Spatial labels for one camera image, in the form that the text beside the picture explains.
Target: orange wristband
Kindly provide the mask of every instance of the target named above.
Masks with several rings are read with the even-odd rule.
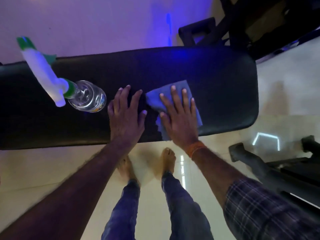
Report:
[[[195,153],[195,151],[200,148],[207,148],[207,147],[202,143],[202,141],[197,141],[187,147],[186,153],[190,158],[192,158],[192,155]]]

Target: sleeve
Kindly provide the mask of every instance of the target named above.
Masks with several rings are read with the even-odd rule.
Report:
[[[237,240],[320,239],[319,223],[250,178],[229,187],[223,214]]]

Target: pant leg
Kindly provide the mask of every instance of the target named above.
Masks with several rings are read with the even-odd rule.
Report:
[[[169,172],[162,176],[171,219],[170,240],[213,240],[210,224],[200,206]]]
[[[134,240],[139,196],[139,184],[132,179],[123,188],[121,198],[111,213],[101,240]]]

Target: foot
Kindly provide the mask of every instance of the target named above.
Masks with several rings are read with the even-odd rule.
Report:
[[[135,179],[136,181],[138,181],[136,175],[134,174],[134,168],[132,167],[132,163],[128,156],[121,159],[117,166],[117,169],[124,180],[129,181],[131,179]]]
[[[174,164],[176,162],[176,156],[174,155],[174,151],[170,148],[165,148],[162,151],[161,160],[163,161],[162,174],[164,174],[166,171],[174,173]]]

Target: tiled floor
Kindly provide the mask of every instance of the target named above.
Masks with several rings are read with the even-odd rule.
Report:
[[[171,15],[170,27],[166,15]],[[39,50],[58,56],[108,53],[121,50],[181,44],[179,27],[214,15],[223,17],[219,0],[3,0],[0,5],[0,62],[22,60],[15,37],[32,38]],[[302,155],[299,140],[315,135],[320,141],[319,39],[258,65],[260,116],[241,131],[202,137],[201,140],[231,163],[228,147],[245,147],[266,161]],[[278,142],[260,137],[268,133]],[[58,147],[0,151],[0,230],[52,191],[103,146]],[[138,144],[130,153],[142,183],[136,239],[169,239],[171,224],[161,190],[158,158],[163,148],[177,155],[174,176],[182,181],[184,160],[186,190],[206,214],[215,239],[234,239],[222,210],[196,165],[172,142]],[[241,162],[232,163],[249,177]],[[115,172],[108,182],[82,239],[99,239],[125,182]]]

